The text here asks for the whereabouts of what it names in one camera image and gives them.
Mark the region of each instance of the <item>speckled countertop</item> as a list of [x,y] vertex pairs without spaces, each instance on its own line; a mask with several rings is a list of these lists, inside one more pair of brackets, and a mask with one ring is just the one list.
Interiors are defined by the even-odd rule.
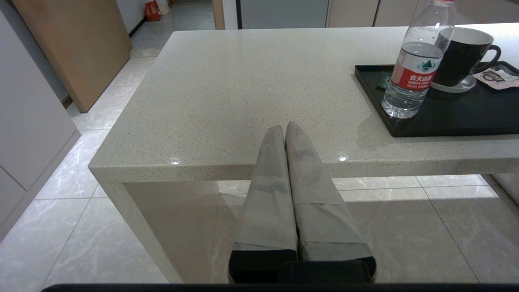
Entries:
[[[464,26],[519,67],[519,24]],[[394,63],[405,30],[175,32],[89,167],[100,182],[249,179],[265,131],[297,121],[333,177],[519,172],[519,135],[389,135],[353,66]]]

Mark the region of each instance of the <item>white quartz table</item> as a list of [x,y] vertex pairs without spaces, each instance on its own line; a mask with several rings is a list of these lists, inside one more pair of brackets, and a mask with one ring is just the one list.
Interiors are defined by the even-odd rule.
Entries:
[[[464,26],[519,67],[519,24]],[[172,282],[211,280],[215,181],[249,179],[273,125],[297,121],[332,177],[519,172],[519,135],[389,135],[354,66],[393,64],[405,30],[175,32],[90,170]]]

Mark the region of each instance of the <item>cabinet door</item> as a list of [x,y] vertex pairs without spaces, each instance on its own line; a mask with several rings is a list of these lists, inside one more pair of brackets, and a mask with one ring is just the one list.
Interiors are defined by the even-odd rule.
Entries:
[[375,26],[408,26],[418,0],[380,0]]
[[0,168],[0,225],[24,194],[25,190]]
[[519,22],[518,0],[465,0],[456,17],[456,24],[505,22]]
[[329,28],[373,26],[378,0],[330,0]]
[[243,29],[323,28],[328,0],[241,0]]
[[76,130],[0,11],[0,165],[28,190]]

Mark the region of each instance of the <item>mug handle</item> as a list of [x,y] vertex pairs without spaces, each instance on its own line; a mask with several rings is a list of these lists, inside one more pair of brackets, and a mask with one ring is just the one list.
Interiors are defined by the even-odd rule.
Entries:
[[501,57],[501,49],[498,46],[491,45],[490,47],[488,47],[488,50],[495,50],[496,51],[496,55],[494,56],[492,61],[488,62],[486,65],[483,65],[481,67],[473,69],[470,72],[470,75],[476,74],[476,73],[481,73],[481,72],[487,70],[488,68],[494,66],[496,64],[497,60],[499,60],[499,57]]

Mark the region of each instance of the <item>snack packet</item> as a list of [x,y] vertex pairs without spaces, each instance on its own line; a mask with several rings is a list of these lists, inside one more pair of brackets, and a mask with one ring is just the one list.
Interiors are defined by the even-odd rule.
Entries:
[[380,78],[378,79],[377,88],[386,90],[388,88],[389,78],[391,78],[391,73],[382,71]]
[[501,64],[474,74],[474,77],[497,90],[519,87],[519,74],[512,72],[508,67]]

